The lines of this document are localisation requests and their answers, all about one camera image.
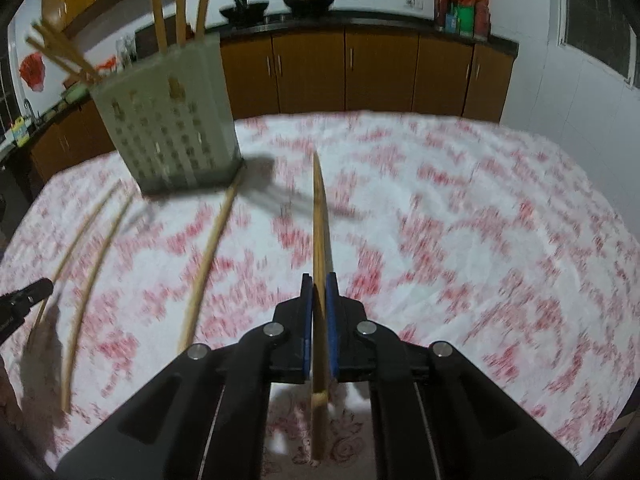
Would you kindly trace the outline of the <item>green perforated utensil holder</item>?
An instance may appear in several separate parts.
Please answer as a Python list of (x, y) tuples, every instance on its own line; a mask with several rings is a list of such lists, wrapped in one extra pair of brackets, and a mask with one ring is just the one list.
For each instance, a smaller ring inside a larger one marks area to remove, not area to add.
[(90, 96), (146, 196), (220, 188), (242, 166), (217, 34), (157, 52)]

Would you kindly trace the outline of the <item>clear glass jar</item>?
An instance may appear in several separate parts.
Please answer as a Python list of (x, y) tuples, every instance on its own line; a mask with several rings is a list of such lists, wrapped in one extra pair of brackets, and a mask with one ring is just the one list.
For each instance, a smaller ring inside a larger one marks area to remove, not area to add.
[(116, 40), (116, 54), (118, 65), (126, 68), (137, 61), (137, 50), (134, 36), (123, 36)]

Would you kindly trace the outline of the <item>right barred window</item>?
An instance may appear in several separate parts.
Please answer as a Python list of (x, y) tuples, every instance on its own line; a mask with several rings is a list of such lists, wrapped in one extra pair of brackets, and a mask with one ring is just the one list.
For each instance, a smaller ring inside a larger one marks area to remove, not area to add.
[(627, 82), (634, 81), (631, 66), (631, 24), (617, 0), (565, 0), (564, 44), (581, 50), (608, 66)]

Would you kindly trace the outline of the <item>red plastic bag on wall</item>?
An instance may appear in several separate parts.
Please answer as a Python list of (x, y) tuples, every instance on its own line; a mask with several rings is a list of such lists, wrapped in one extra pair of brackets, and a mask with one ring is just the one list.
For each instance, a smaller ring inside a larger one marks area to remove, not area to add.
[(32, 52), (22, 59), (18, 68), (22, 81), (33, 92), (43, 92), (44, 78), (46, 78), (46, 66), (43, 62), (42, 54), (38, 51)]

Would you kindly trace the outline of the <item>black wok with utensils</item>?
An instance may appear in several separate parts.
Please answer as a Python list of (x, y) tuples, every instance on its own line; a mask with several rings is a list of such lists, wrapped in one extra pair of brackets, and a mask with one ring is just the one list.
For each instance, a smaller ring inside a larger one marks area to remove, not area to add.
[(233, 0), (230, 6), (222, 6), (219, 13), (233, 26), (250, 26), (264, 20), (268, 0)]

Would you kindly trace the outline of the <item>yellow detergent bottle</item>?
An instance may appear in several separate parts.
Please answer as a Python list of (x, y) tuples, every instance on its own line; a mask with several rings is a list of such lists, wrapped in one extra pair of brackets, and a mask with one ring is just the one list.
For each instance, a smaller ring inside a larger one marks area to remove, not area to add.
[(14, 122), (11, 128), (11, 131), (13, 136), (13, 142), (18, 148), (23, 146), (29, 140), (29, 132), (28, 132), (29, 126), (30, 126), (30, 120), (25, 119), (22, 116), (17, 118), (17, 120)]

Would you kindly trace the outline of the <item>red bag on counter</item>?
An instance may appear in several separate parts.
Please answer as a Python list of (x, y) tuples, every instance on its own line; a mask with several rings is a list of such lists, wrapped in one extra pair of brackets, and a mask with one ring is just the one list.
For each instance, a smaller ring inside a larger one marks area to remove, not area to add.
[(117, 68), (117, 58), (111, 56), (103, 63), (96, 66), (99, 73), (111, 73)]

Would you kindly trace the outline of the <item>green box on counter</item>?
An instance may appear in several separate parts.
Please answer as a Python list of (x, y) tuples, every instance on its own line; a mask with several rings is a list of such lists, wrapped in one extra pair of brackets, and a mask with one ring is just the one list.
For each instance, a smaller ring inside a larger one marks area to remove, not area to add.
[(474, 4), (457, 5), (457, 31), (462, 37), (472, 38), (474, 36), (475, 6)]

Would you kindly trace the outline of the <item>wall power outlet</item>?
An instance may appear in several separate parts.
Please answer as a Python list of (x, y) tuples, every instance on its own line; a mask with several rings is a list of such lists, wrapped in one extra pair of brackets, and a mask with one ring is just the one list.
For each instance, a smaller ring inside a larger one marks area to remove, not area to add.
[(422, 0), (407, 0), (406, 6), (411, 9), (422, 10), (424, 8), (424, 3)]

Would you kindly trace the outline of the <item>black countertop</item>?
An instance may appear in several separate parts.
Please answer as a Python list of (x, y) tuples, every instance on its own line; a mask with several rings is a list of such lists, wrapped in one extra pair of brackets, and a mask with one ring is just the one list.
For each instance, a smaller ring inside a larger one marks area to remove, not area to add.
[(416, 16), (331, 11), (219, 25), (236, 119), (318, 112), (418, 113), (500, 122), (518, 43), (465, 38)]

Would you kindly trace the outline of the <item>wooden lower base cabinets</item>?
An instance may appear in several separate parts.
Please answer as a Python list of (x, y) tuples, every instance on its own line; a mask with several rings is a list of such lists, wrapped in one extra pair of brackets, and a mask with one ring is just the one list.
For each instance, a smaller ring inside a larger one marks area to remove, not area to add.
[(231, 180), (235, 123), (373, 110), (498, 122), (518, 47), (431, 29), (337, 26), (208, 35), (106, 76), (29, 151), (40, 178), (118, 151), (146, 194)]

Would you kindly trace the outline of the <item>black lidded wok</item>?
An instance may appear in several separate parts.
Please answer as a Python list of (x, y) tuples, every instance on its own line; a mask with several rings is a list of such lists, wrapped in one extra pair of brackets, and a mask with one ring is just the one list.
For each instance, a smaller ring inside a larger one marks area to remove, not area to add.
[(326, 13), (335, 0), (283, 0), (284, 4), (297, 15), (317, 15)]

